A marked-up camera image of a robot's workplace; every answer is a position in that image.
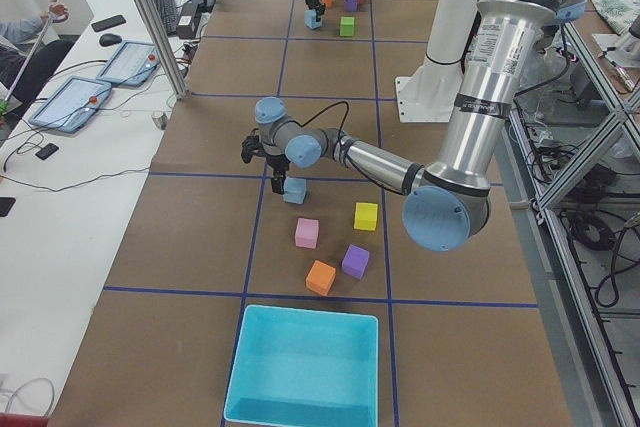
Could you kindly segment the person hand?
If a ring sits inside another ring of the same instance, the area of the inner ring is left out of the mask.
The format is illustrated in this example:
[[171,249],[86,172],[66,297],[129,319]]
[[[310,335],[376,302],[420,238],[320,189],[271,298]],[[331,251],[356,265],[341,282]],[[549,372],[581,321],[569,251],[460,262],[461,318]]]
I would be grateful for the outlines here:
[[60,1],[52,0],[48,6],[47,15],[52,23],[62,23],[69,18],[69,10]]

